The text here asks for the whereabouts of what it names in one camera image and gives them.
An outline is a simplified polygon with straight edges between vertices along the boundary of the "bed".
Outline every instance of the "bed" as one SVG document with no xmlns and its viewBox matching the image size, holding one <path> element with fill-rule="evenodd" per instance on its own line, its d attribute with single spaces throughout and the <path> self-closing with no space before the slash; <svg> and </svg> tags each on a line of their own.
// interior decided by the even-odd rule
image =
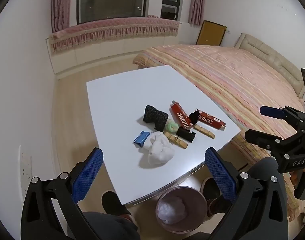
<svg viewBox="0 0 305 240">
<path fill-rule="evenodd" d="M 210 97 L 238 125 L 241 132 L 230 142 L 250 165 L 270 156 L 244 139 L 248 129 L 289 137 L 295 130 L 279 119 L 262 116 L 262 105 L 304 111 L 301 71 L 260 40 L 242 33 L 235 48 L 170 45 L 149 48 L 136 56 L 140 67 L 170 65 Z M 293 221 L 305 213 L 305 201 L 294 197 L 290 175 L 284 175 L 287 214 Z"/>
</svg>

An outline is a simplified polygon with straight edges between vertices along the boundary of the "blue textured pad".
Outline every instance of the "blue textured pad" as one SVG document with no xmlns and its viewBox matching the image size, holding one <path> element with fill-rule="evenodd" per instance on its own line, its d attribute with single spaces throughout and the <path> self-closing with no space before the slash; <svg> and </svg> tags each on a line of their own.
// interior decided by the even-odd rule
<svg viewBox="0 0 305 240">
<path fill-rule="evenodd" d="M 284 119 L 286 117 L 284 110 L 278 109 L 278 108 L 262 106 L 259 109 L 259 111 L 262 115 L 277 118 L 277 119 Z"/>
<path fill-rule="evenodd" d="M 72 199 L 75 203 L 83 200 L 103 162 L 102 150 L 98 149 L 82 169 L 72 185 Z"/>
<path fill-rule="evenodd" d="M 232 203 L 235 202 L 236 182 L 229 175 L 228 171 L 211 148 L 206 150 L 205 162 L 217 186 L 222 192 L 223 197 L 230 200 Z"/>
</svg>

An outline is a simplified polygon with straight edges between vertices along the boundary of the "plastic bag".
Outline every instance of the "plastic bag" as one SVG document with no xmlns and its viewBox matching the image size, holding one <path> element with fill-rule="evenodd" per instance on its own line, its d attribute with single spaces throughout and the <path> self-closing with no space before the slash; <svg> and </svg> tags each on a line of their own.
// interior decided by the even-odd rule
<svg viewBox="0 0 305 240">
<path fill-rule="evenodd" d="M 179 197 L 170 196 L 162 199 L 158 204 L 157 216 L 167 225 L 172 225 L 187 216 L 186 207 Z"/>
</svg>

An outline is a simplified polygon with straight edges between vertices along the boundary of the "electrical outlet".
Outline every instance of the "electrical outlet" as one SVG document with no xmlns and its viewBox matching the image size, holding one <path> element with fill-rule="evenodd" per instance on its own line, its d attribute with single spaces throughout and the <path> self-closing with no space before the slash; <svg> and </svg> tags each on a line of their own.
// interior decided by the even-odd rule
<svg viewBox="0 0 305 240">
<path fill-rule="evenodd" d="M 31 163 L 31 155 L 28 155 L 22 146 L 19 146 L 18 150 L 18 159 L 19 159 L 19 190 L 22 195 L 22 201 L 24 202 L 26 193 L 32 179 L 32 163 Z"/>
</svg>

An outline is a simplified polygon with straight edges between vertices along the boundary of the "curtain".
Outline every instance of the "curtain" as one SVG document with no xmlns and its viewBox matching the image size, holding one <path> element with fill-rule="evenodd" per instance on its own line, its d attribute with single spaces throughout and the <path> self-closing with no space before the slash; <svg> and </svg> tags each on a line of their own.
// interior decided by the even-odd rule
<svg viewBox="0 0 305 240">
<path fill-rule="evenodd" d="M 204 0 L 191 0 L 188 22 L 190 24 L 201 25 L 203 12 Z"/>
<path fill-rule="evenodd" d="M 69 27 L 70 0 L 51 0 L 52 32 Z"/>
</svg>

